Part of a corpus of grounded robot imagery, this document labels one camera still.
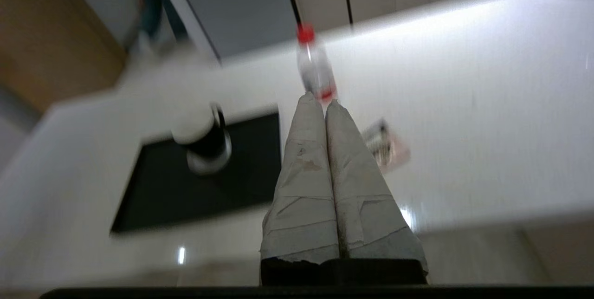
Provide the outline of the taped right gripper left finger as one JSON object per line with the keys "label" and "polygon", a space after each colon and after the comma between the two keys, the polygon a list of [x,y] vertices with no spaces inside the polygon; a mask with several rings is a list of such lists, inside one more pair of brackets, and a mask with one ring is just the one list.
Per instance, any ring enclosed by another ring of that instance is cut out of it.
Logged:
{"label": "taped right gripper left finger", "polygon": [[324,112],[310,92],[297,102],[262,230],[263,286],[316,284],[320,270],[340,258]]}

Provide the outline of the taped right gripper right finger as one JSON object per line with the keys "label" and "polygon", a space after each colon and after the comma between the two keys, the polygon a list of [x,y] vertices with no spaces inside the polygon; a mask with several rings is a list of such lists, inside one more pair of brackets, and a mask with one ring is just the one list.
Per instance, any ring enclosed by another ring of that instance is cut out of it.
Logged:
{"label": "taped right gripper right finger", "polygon": [[426,280],[428,263],[422,244],[348,109],[337,100],[327,107],[326,131],[340,252],[357,260],[411,260],[409,271],[419,271]]}

